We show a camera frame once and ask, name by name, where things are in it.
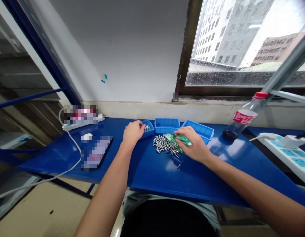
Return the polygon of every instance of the pile of metal rivets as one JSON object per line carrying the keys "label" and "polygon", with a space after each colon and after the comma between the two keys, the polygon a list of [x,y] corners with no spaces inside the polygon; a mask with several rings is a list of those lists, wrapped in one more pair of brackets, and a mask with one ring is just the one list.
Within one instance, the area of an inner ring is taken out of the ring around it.
{"label": "pile of metal rivets", "polygon": [[149,130],[150,130],[150,127],[148,125],[146,125],[144,132],[149,131]]}
{"label": "pile of metal rivets", "polygon": [[168,139],[164,135],[158,135],[153,140],[152,146],[157,147],[157,152],[160,153],[162,151],[166,151],[166,154],[175,155],[178,157],[179,151],[177,148],[168,141]]}

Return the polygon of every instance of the phone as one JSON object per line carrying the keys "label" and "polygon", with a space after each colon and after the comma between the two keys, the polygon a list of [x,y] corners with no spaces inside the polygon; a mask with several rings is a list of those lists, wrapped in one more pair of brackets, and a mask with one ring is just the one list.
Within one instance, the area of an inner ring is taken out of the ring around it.
{"label": "phone", "polygon": [[82,171],[94,171],[98,169],[107,154],[107,151],[112,144],[113,137],[100,137],[100,139],[94,139],[90,143],[84,146],[82,151]]}

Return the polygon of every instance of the blue plastic bin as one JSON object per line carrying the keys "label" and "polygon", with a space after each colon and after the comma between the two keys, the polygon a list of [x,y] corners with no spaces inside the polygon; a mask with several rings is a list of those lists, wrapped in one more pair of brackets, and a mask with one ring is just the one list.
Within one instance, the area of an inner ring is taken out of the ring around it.
{"label": "blue plastic bin", "polygon": [[212,137],[214,135],[213,128],[201,125],[190,120],[185,121],[182,127],[192,127],[196,131],[196,133],[201,136],[206,145],[210,140],[212,140]]}
{"label": "blue plastic bin", "polygon": [[156,133],[173,133],[180,128],[180,122],[177,118],[156,118]]}
{"label": "blue plastic bin", "polygon": [[142,138],[146,138],[146,137],[149,137],[149,136],[152,136],[154,135],[155,133],[155,128],[153,127],[153,124],[149,121],[149,120],[144,120],[144,121],[141,121],[144,125],[148,125],[150,127],[150,130],[144,132],[144,134],[142,135]]}

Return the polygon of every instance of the plastic bottle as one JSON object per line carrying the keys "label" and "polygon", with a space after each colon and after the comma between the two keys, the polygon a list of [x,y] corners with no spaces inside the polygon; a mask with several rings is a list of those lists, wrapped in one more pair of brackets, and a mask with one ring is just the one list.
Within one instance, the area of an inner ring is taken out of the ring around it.
{"label": "plastic bottle", "polygon": [[266,92],[256,92],[252,100],[241,107],[233,117],[233,122],[223,131],[223,137],[235,140],[238,135],[249,126],[261,110],[261,102],[268,96]]}

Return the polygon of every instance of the floor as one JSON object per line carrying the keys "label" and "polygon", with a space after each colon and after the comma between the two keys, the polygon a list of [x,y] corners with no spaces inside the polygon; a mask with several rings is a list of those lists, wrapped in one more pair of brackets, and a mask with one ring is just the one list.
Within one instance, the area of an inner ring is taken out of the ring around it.
{"label": "floor", "polygon": [[[90,184],[75,180],[65,182],[87,191]],[[65,237],[74,236],[90,200],[73,194],[51,183],[35,187],[11,212],[0,221],[0,237]],[[241,208],[224,208],[226,218],[241,219],[250,212]],[[117,216],[111,237],[118,237],[121,230],[122,209]],[[223,237],[274,237],[268,227],[222,227]]]}

